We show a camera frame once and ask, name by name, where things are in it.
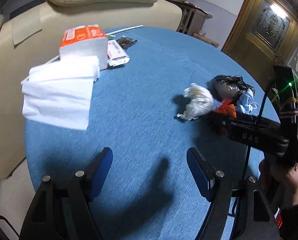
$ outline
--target black plastic bag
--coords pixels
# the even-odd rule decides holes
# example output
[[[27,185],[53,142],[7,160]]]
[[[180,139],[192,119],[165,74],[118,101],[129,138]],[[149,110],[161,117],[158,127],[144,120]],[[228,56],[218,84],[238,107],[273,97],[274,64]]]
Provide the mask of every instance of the black plastic bag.
[[[136,44],[138,40],[126,36],[121,36],[119,39],[117,39],[117,42],[124,50],[126,50],[132,45]]]
[[[231,98],[235,103],[242,93],[246,92],[249,88],[255,95],[255,88],[246,84],[241,76],[225,76],[218,75],[214,77],[215,89],[221,99]]]

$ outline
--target metal bolt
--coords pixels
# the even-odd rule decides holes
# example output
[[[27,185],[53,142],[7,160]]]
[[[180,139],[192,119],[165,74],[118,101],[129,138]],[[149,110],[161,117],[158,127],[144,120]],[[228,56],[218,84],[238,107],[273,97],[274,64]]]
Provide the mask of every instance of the metal bolt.
[[[256,182],[256,179],[255,179],[254,177],[252,177],[252,176],[250,176],[248,179],[249,179],[249,181],[252,182],[252,183],[255,183],[255,182]]]
[[[42,181],[47,182],[47,181],[49,181],[50,179],[51,179],[51,177],[50,177],[49,175],[47,175],[47,176],[44,176],[44,177],[42,178]]]
[[[223,171],[216,171],[216,175],[218,177],[221,177],[222,178],[225,175],[225,173]]]
[[[85,173],[83,171],[76,172],[76,177],[82,177],[83,175],[85,175]]]

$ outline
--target cream leather sofa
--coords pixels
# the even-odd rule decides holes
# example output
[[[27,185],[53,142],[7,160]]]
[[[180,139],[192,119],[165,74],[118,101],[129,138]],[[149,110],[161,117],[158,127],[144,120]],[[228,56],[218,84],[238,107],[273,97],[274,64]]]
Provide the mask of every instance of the cream leather sofa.
[[[0,16],[0,179],[25,158],[20,82],[58,54],[65,30],[144,24],[177,30],[181,9],[164,0],[47,0],[4,23]]]

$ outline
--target white plastic rod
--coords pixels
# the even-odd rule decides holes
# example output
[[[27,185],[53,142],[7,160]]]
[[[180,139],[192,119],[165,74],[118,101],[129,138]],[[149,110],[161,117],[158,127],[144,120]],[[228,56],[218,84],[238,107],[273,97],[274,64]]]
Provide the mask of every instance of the white plastic rod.
[[[51,63],[51,62],[54,62],[55,60],[59,59],[59,55],[53,57],[51,60],[47,61],[45,64],[48,64],[48,63]]]
[[[117,30],[117,31],[114,31],[114,32],[111,32],[111,33],[106,33],[106,35],[112,35],[112,34],[116,34],[116,33],[121,33],[121,32],[124,32],[124,31],[132,30],[132,29],[140,28],[140,27],[143,27],[143,25],[138,25],[138,26],[133,26],[133,27],[129,27],[129,28]]]

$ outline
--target blue tablecloth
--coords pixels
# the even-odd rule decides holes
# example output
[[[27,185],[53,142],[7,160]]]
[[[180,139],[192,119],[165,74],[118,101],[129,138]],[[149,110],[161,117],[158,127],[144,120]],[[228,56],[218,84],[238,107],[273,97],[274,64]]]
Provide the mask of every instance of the blue tablecloth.
[[[207,87],[214,76],[225,74],[243,76],[255,87],[259,104],[264,93],[242,67],[198,39],[150,27],[120,35],[139,42],[127,50],[129,63],[102,71],[94,83],[87,131],[26,122],[33,186],[37,190],[45,175],[66,181],[110,147],[113,164],[90,205],[104,239],[194,239],[209,203],[189,171],[187,149],[196,147],[216,169],[240,178],[247,147],[216,135],[203,118],[175,119],[188,103],[183,90],[193,82]],[[269,101],[264,116],[278,121]],[[252,149],[249,175],[258,176],[262,159],[262,152]],[[229,238],[232,222],[227,220],[223,239]]]

